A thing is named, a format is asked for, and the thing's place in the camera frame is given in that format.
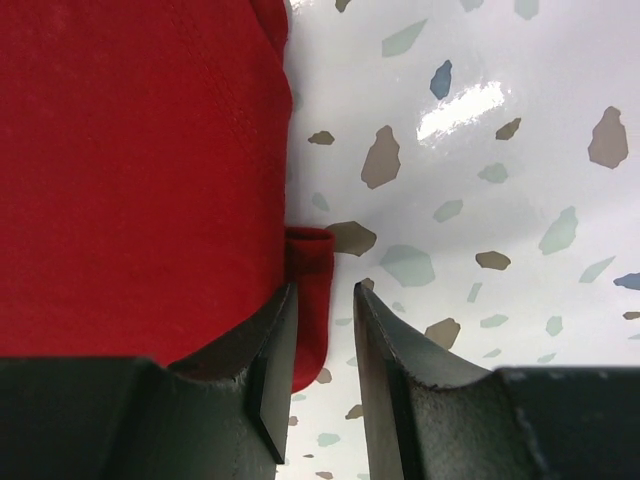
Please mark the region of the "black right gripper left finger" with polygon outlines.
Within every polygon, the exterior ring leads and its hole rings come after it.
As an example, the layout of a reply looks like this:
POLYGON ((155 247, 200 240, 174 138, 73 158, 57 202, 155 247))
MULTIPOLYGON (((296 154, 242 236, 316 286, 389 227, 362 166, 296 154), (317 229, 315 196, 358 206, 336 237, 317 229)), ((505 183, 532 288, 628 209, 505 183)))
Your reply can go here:
POLYGON ((285 460, 298 292, 168 366, 5 357, 5 479, 271 479, 285 460))

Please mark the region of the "red t shirt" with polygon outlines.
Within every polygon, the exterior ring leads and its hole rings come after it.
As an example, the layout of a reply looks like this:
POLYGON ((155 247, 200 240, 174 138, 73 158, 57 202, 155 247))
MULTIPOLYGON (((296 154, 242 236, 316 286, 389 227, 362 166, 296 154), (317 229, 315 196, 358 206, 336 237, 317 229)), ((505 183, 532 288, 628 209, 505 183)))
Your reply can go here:
POLYGON ((328 347, 333 235, 285 223, 281 1, 1 5, 1 352, 178 361, 283 284, 293 387, 328 347))

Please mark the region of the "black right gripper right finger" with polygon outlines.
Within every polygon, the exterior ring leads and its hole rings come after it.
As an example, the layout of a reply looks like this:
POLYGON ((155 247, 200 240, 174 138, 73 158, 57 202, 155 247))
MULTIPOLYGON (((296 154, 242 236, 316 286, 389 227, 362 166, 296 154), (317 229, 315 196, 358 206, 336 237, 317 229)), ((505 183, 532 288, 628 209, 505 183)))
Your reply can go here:
POLYGON ((633 367, 483 369, 398 318, 363 283, 354 333, 374 479, 635 479, 633 367))

